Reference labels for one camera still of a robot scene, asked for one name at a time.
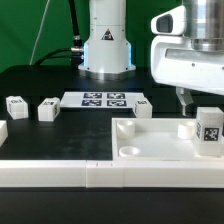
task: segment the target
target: white tray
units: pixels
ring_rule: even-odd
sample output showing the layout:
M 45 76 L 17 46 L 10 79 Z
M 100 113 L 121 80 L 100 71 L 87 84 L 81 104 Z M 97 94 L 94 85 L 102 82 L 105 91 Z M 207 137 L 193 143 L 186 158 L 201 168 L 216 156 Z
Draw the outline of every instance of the white tray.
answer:
M 131 139 L 117 137 L 117 122 L 131 120 L 135 123 L 135 136 Z M 224 160 L 221 157 L 199 156 L 194 145 L 194 139 L 183 140 L 177 135 L 178 124 L 183 119 L 113 119 L 112 144 L 113 160 L 160 160 L 160 161 L 195 161 Z M 119 156 L 119 149 L 131 146 L 140 149 L 135 157 Z

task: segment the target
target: white block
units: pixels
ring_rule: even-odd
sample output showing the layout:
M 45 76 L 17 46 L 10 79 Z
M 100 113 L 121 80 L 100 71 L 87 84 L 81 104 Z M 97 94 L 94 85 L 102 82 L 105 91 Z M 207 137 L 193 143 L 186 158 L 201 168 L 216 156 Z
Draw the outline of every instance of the white block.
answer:
M 224 113 L 217 107 L 197 110 L 195 147 L 203 156 L 221 156 Z
M 85 186 L 84 160 L 2 160 L 0 163 L 0 188 Z
M 0 147 L 8 137 L 7 123 L 6 121 L 0 121 Z
M 137 118 L 151 118 L 152 117 L 152 105 L 149 101 L 144 99 L 136 99 L 133 112 Z
M 123 164 L 87 161 L 86 187 L 123 187 Z
M 28 105 L 21 96 L 6 98 L 7 111 L 14 120 L 28 118 Z
M 38 107 L 39 121 L 54 121 L 60 113 L 60 100 L 56 97 L 46 98 Z

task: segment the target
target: robot logo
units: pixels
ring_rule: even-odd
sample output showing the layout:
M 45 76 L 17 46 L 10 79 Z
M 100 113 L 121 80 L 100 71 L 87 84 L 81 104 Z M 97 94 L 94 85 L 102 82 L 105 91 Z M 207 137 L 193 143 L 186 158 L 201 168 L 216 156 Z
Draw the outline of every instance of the robot logo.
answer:
M 107 29 L 106 33 L 102 37 L 102 40 L 114 40 L 114 38 L 113 38 L 109 29 Z

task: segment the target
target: black sticker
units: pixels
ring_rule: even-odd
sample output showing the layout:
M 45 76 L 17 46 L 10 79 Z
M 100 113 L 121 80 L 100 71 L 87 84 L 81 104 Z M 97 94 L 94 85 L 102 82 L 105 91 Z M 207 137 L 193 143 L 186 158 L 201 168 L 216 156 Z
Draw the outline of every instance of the black sticker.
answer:
M 101 99 L 102 93 L 84 93 L 83 98 L 87 99 Z
M 125 99 L 124 93 L 107 93 L 107 99 Z
M 22 100 L 11 100 L 12 103 L 22 103 Z
M 56 116 L 57 113 L 58 113 L 58 107 L 57 107 L 57 104 L 56 104 L 55 107 L 54 107 L 54 113 L 55 113 L 55 116 Z
M 106 33 L 103 35 L 102 40 L 114 40 L 109 29 L 107 29 Z
M 45 102 L 44 105 L 48 106 L 48 105 L 54 105 L 55 102 Z
M 108 107 L 126 107 L 127 103 L 125 100 L 108 100 L 107 106 Z
M 82 106 L 83 107 L 100 107 L 102 105 L 101 100 L 83 100 Z
M 138 104 L 147 104 L 147 101 L 137 101 Z
M 200 138 L 200 135 L 201 135 L 201 125 L 198 123 L 197 124 L 197 136 L 198 136 L 198 138 Z
M 204 141 L 216 142 L 219 140 L 219 128 L 205 128 Z

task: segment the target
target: white plastic platform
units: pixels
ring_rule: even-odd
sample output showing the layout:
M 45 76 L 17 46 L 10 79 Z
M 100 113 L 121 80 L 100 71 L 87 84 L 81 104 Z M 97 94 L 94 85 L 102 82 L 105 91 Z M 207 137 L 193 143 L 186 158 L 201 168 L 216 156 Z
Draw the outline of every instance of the white plastic platform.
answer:
M 117 122 L 121 120 L 135 123 L 133 138 L 117 137 Z M 198 156 L 193 140 L 177 136 L 182 121 L 114 118 L 113 161 L 2 160 L 0 187 L 224 188 L 223 156 Z M 119 148 L 127 145 L 139 148 L 140 154 L 119 156 Z
M 64 108 L 133 108 L 135 99 L 143 93 L 125 92 L 65 92 L 60 106 Z
M 135 135 L 130 139 L 120 139 L 117 136 L 117 122 L 132 121 L 135 123 Z M 114 160 L 156 160 L 156 161 L 224 161 L 219 157 L 199 156 L 194 144 L 194 138 L 184 140 L 178 137 L 178 125 L 183 121 L 195 122 L 193 119 L 124 119 L 112 120 L 112 142 Z M 119 156 L 123 147 L 133 147 L 139 152 L 135 156 Z

